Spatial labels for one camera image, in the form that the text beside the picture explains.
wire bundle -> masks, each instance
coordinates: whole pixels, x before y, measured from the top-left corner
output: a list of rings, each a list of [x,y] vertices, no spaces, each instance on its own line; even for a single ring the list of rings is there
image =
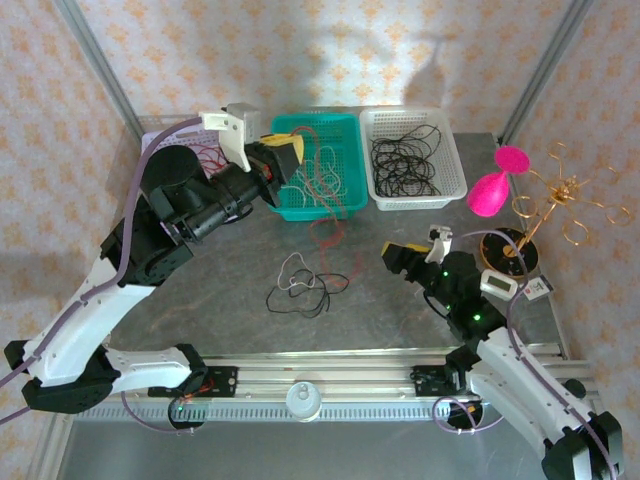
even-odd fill
[[[198,155],[200,165],[202,166],[204,172],[207,174],[207,177],[211,177],[214,173],[222,170],[229,163],[227,161],[227,157],[224,156],[224,152],[218,145],[216,145],[215,147],[210,147],[207,145],[194,143],[193,145],[189,146]]]
[[[329,150],[331,155],[333,156],[333,162],[322,163],[320,158],[320,152],[322,150]],[[309,178],[309,172],[315,173],[315,163],[320,162],[319,164],[319,174],[320,178],[316,178],[315,175]],[[305,160],[304,166],[301,169],[298,169],[294,175],[294,179],[297,181],[298,185],[293,183],[289,183],[288,185],[284,185],[283,189],[293,189],[300,192],[302,196],[302,208],[307,206],[307,200],[310,202],[313,201],[313,206],[318,206],[318,199],[323,198],[325,200],[328,199],[337,199],[339,197],[344,197],[348,193],[347,188],[343,188],[342,179],[340,175],[336,172],[337,167],[337,157],[336,152],[333,147],[329,145],[325,145],[320,147],[316,155],[314,155],[313,160]]]
[[[304,268],[296,270],[293,275],[289,277],[289,285],[283,286],[281,284],[281,279],[284,274],[284,267],[294,256],[298,256],[300,258]],[[315,318],[323,311],[329,311],[329,308],[331,307],[331,295],[337,295],[344,292],[348,286],[349,279],[346,276],[340,273],[314,273],[305,263],[302,254],[299,252],[293,252],[284,262],[282,262],[276,286],[273,287],[267,295],[265,304],[267,305],[267,310],[271,313],[299,313],[306,318]],[[286,296],[282,295],[286,301],[293,299],[306,299],[306,302],[294,300],[293,303],[296,305],[294,307],[286,309],[284,307],[274,307],[272,305],[272,299],[273,294],[277,291],[286,292]]]
[[[442,195],[434,185],[436,169],[429,161],[441,142],[440,129],[428,124],[419,125],[397,139],[372,140],[371,163],[376,195],[381,197]]]
[[[328,249],[337,247],[338,245],[340,245],[340,243],[344,239],[345,222],[341,221],[341,219],[346,219],[348,215],[347,215],[346,208],[340,201],[340,197],[342,195],[338,195],[337,193],[332,191],[330,185],[327,184],[324,176],[321,174],[320,165],[322,162],[320,159],[320,155],[322,151],[322,146],[320,145],[320,139],[318,138],[318,134],[311,127],[300,126],[295,128],[291,132],[291,135],[296,135],[301,132],[310,134],[316,147],[315,155],[313,157],[313,177],[312,178],[314,179],[314,181],[312,182],[310,180],[309,175],[307,173],[306,163],[309,160],[305,160],[305,163],[303,164],[303,168],[300,169],[302,171],[301,175],[304,179],[305,188],[309,189],[314,200],[317,200],[323,207],[327,209],[326,218],[320,218],[312,222],[311,225],[309,225],[309,234],[311,236],[311,239],[320,248],[320,258],[321,258],[322,269],[324,271],[329,272],[331,271],[331,269],[328,266],[326,253]],[[318,189],[315,188],[316,182],[320,184],[320,188]],[[326,236],[318,235],[316,231],[320,225],[323,225],[329,228],[331,228],[332,226],[333,233]],[[362,270],[362,259],[360,256],[360,252],[356,252],[355,256],[356,256],[356,265],[353,271],[351,272],[351,274],[349,275],[348,279],[346,281],[339,281],[335,277],[333,278],[330,277],[328,279],[329,283],[337,287],[345,287],[346,285],[348,285],[349,279],[353,279],[360,273],[360,271]]]

white basket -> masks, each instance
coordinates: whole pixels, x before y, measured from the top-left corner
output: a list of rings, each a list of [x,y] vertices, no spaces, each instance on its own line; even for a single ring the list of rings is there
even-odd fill
[[[145,133],[142,136],[142,152],[146,150],[153,139],[156,138],[160,133],[162,132],[150,132]],[[214,130],[205,130],[204,128],[202,128],[202,125],[192,125],[190,127],[185,127],[182,130],[165,138],[162,142],[160,142],[160,144],[152,153],[155,153],[158,150],[170,145],[184,145],[185,147],[189,147],[197,154],[198,150],[202,150],[202,148],[200,147],[218,146],[218,132]],[[202,163],[203,160],[200,158],[200,155],[198,155],[198,158]],[[205,175],[207,176],[207,178],[210,178],[213,174],[212,171],[208,171],[204,167],[203,170],[205,171]]]
[[[399,138],[423,124],[440,129],[442,140],[429,161],[435,168],[434,185],[442,195],[420,197],[381,197],[376,194],[371,163],[372,141],[378,138]],[[369,195],[380,210],[421,210],[442,208],[451,200],[467,194],[467,182],[462,171],[458,149],[447,116],[438,108],[378,107],[360,113],[360,134],[367,172]]]

teal plastic basket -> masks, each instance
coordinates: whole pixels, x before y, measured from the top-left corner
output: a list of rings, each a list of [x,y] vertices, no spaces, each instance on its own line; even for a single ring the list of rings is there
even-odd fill
[[[331,197],[325,198],[327,204],[338,218],[350,217],[367,205],[367,179],[364,168],[360,125],[358,118],[346,113],[299,113],[280,115],[273,119],[273,133],[291,133],[297,127],[311,127],[318,135],[320,147],[330,146],[335,151],[335,162],[330,149],[320,152],[320,171],[330,174],[327,184],[331,192],[335,192],[344,208],[340,208]],[[314,178],[314,156],[316,145],[308,132],[300,132],[304,138],[304,164],[307,178],[318,192],[326,195]],[[305,190],[303,176],[296,174],[289,183],[280,190],[281,206],[272,208],[288,222],[305,222],[326,218],[327,208]]]

floral wallpaper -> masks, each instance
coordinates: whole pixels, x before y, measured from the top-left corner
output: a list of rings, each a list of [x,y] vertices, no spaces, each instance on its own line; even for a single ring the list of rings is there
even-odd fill
[[[444,108],[500,133],[569,0],[80,0],[139,115]]]
[[[516,145],[532,166],[551,176],[546,151],[568,147],[566,166],[578,179],[600,167],[621,172],[617,185],[603,171],[584,197],[635,212],[629,226],[609,224],[597,207],[576,208],[590,228],[590,245],[562,238],[564,212],[554,212],[537,244],[557,289],[558,316],[576,358],[590,360],[605,406],[625,433],[627,478],[640,478],[640,8],[637,0],[596,1],[581,31],[541,95]],[[533,180],[523,190],[540,193]]]
[[[37,334],[85,278],[139,150],[52,1],[4,0],[0,23],[4,348]],[[24,406],[25,378],[0,390],[0,416]],[[0,479],[25,478],[46,418],[0,427]]]

pink object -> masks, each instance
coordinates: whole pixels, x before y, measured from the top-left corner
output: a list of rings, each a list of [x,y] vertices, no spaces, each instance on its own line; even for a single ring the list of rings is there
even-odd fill
[[[500,147],[493,157],[498,166],[507,173],[525,173],[529,170],[529,156],[516,147]]]
[[[496,150],[495,159],[502,172],[482,177],[473,186],[467,198],[471,211],[481,217],[494,216],[507,200],[507,173],[519,174],[529,170],[529,157],[516,147],[500,147]]]

